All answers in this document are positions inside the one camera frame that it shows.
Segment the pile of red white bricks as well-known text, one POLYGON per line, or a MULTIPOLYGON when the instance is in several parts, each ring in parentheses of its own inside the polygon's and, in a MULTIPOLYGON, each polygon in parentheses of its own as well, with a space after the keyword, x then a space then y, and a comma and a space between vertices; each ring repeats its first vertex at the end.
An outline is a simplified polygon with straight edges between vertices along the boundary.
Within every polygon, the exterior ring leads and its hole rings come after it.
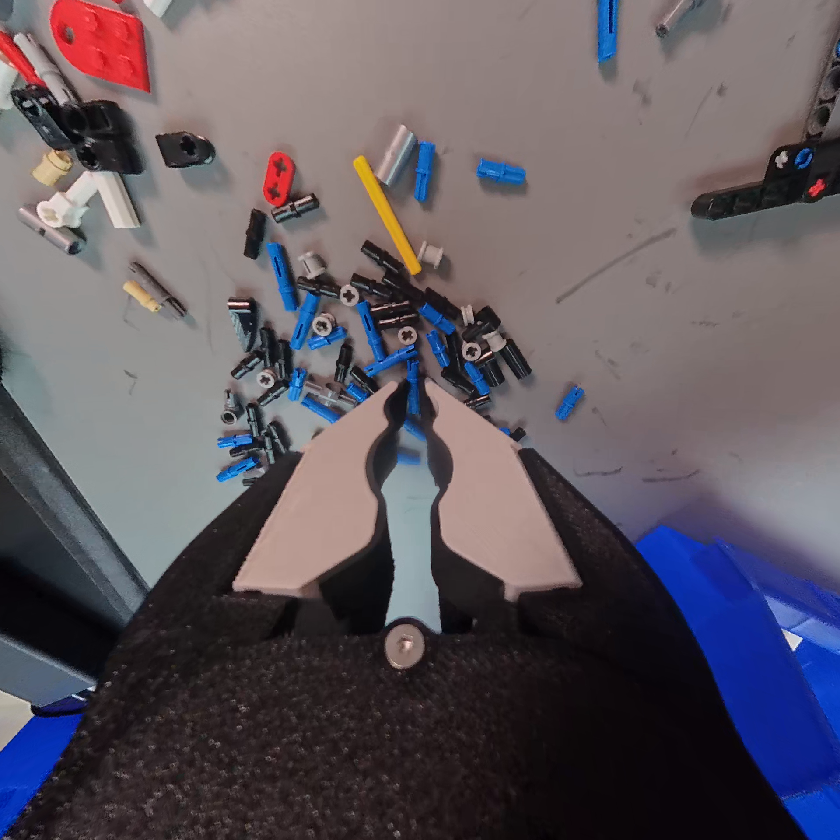
MULTIPOLYGON (((80 73, 113 85, 150 92, 151 79, 138 17, 92 2, 54 2, 49 27, 65 61, 80 73)), ((53 246, 77 256, 86 240, 81 223, 98 198, 115 229, 136 229, 140 218, 124 179, 144 163, 131 122, 117 102, 83 100, 63 71, 29 33, 2 29, 2 110, 16 110, 46 145, 31 171, 44 186, 81 172, 64 190, 18 217, 53 246)))

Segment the pile of blue black pins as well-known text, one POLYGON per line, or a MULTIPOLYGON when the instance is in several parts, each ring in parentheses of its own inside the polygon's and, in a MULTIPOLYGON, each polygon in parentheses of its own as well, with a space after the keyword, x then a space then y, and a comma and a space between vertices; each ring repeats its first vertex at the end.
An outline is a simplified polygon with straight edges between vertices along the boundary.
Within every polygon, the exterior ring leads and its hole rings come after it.
POLYGON ((253 375, 259 394, 242 402, 236 392, 225 392, 222 423, 244 421, 247 428, 217 440, 226 457, 217 482, 241 480, 245 487, 252 486, 263 467, 287 452, 283 426, 264 419, 267 406, 286 398, 332 424, 375 393, 378 376, 393 370, 406 375, 406 363, 414 358, 422 363, 424 348, 435 358, 443 380, 477 411, 491 406, 494 390, 505 383, 503 368, 520 382, 532 374, 493 308, 457 307, 434 289, 414 284, 422 268, 439 267, 444 252, 427 241, 413 251, 385 187, 412 160, 416 146, 415 135, 401 126, 376 170, 362 155, 353 160, 360 183, 398 251, 393 255, 369 239, 363 242, 360 252, 381 270, 380 280, 354 273, 339 286, 321 256, 311 251, 299 258, 303 275, 293 276, 281 243, 265 242, 266 215, 252 212, 245 255, 256 256, 265 247, 283 309, 295 322, 285 339, 260 315, 252 297, 226 300, 244 354, 230 377, 238 382, 253 375))

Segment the blue toy pin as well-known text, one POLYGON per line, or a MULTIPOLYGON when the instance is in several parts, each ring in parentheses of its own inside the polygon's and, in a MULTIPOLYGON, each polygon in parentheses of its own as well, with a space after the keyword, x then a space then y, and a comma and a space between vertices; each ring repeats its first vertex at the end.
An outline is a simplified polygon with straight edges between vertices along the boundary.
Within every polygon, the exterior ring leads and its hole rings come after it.
POLYGON ((406 382, 408 385, 406 399, 406 415, 404 427, 417 425, 421 422, 423 411, 422 385, 424 383, 424 370, 418 358, 409 360, 406 363, 406 382))

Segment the grey desk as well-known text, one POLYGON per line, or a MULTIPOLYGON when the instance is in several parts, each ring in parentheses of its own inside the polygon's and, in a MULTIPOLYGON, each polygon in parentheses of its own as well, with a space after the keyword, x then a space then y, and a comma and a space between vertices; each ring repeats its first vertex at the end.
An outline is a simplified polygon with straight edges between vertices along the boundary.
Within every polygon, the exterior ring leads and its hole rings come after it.
POLYGON ((376 277, 363 240, 396 250, 352 161, 404 123, 437 146, 428 200, 411 172, 389 195, 444 250, 419 285, 492 306, 532 366, 496 423, 631 539, 666 522, 837 586, 838 198, 717 224, 690 202, 801 137, 838 2, 705 2, 663 40, 672 2, 621 2, 603 66, 595 2, 126 2, 150 94, 69 67, 51 5, 2 15, 128 113, 141 226, 92 202, 76 257, 27 230, 44 145, 2 116, 4 379, 149 585, 242 490, 215 480, 226 300, 295 321, 244 257, 269 153, 321 202, 269 237, 376 277))

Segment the grey toy brick chassis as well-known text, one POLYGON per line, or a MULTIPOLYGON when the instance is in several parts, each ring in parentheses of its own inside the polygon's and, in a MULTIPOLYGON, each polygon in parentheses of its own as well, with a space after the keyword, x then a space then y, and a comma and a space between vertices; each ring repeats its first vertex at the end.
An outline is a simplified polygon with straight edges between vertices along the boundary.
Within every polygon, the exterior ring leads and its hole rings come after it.
POLYGON ((774 150, 760 182, 699 195, 691 204, 691 216, 714 222, 838 195, 839 139, 837 134, 826 136, 830 120, 838 112, 838 99, 839 35, 835 35, 801 141, 774 150))

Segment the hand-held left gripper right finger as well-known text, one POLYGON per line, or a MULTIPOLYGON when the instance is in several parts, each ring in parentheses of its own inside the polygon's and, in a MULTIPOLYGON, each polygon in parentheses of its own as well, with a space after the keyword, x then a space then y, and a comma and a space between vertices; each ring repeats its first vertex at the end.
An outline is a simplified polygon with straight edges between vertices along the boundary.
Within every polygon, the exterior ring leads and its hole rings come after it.
POLYGON ((437 498, 443 548, 521 595, 578 589, 582 580, 522 462, 522 447, 432 381, 427 441, 443 448, 437 498))

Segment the blue plastic bin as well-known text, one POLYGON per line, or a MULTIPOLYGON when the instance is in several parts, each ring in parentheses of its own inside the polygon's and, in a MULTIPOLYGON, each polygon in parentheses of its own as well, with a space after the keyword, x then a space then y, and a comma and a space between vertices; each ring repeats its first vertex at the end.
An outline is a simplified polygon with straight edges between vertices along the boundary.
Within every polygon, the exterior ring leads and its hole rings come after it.
POLYGON ((32 717, 1 751, 1 836, 14 824, 56 766, 82 713, 32 717))
POLYGON ((695 635, 744 746, 782 798, 838 786, 838 736, 789 642, 727 545, 667 527, 637 549, 695 635))

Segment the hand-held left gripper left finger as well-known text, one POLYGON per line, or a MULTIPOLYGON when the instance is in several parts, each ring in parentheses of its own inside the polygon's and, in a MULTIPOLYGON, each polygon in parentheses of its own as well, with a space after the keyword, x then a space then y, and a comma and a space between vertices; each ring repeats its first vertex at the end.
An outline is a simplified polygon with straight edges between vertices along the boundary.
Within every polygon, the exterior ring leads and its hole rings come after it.
POLYGON ((302 450, 235 592, 321 598, 321 583, 372 550, 386 526, 376 457, 402 428, 407 394, 385 384, 302 450))

